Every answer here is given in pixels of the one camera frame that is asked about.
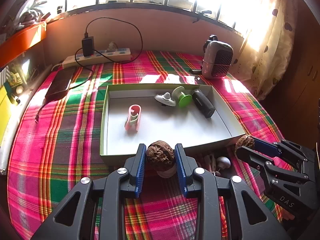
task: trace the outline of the green spool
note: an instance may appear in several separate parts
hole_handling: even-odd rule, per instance
[[[172,96],[179,101],[179,107],[186,107],[192,102],[192,96],[184,93],[184,87],[177,87],[172,92]]]

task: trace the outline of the blue gripper pad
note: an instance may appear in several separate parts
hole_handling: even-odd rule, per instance
[[[174,158],[176,159],[176,166],[177,166],[177,174],[179,179],[179,185],[181,194],[184,196],[187,195],[187,180],[186,180],[186,173],[182,164],[180,151],[178,149],[178,145],[174,148]]]
[[[254,138],[254,150],[260,153],[263,153],[271,158],[273,157],[280,157],[280,153],[278,148],[270,144],[268,142],[264,142],[262,140],[257,140]]]
[[[134,190],[134,193],[137,198],[139,197],[140,192],[142,190],[144,170],[145,170],[145,166],[146,166],[146,151],[147,151],[147,147],[144,145],[144,147],[142,149],[141,156],[140,156],[140,161],[139,161],[139,166],[138,166],[138,171],[137,171],[137,176],[136,176],[136,187]]]

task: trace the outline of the pink plastic object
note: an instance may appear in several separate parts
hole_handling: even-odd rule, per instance
[[[124,128],[129,130],[129,128],[133,125],[136,125],[136,130],[139,129],[140,123],[140,115],[141,115],[141,106],[132,105],[129,107],[129,113],[127,116],[127,121],[124,124]]]

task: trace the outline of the windowsill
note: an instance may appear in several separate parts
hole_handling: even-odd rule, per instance
[[[198,12],[192,12],[191,10],[177,8],[177,7],[170,6],[170,5],[166,6],[166,5],[146,3],[146,2],[114,2],[114,3],[95,4],[95,5],[91,5],[91,6],[77,8],[77,9],[74,9],[74,10],[71,10],[68,12],[63,12],[63,13],[60,13],[57,16],[51,18],[47,23],[49,24],[49,23],[54,22],[56,20],[65,18],[67,16],[75,15],[75,14],[80,14],[80,13],[85,13],[85,12],[95,11],[95,10],[116,9],[116,8],[144,8],[144,9],[163,10],[163,11],[187,15],[187,16],[195,18],[195,20],[198,16]],[[200,20],[215,24],[215,25],[222,27],[228,31],[231,31],[241,37],[243,36],[240,32],[236,31],[235,29],[225,25],[224,23],[222,23],[220,21],[209,18],[207,16],[201,16]]]

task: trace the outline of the cardboard box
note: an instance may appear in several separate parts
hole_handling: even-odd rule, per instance
[[[191,94],[200,89],[216,111],[205,118],[194,102],[185,108],[163,106],[154,99],[157,94],[170,92],[179,86]],[[126,131],[124,124],[131,105],[141,106],[139,130]],[[172,148],[182,143],[192,156],[209,149],[236,143],[244,135],[241,124],[212,86],[184,84],[122,84],[107,87],[100,135],[100,156],[107,165],[123,165],[134,156],[138,145],[147,147],[157,141]]]

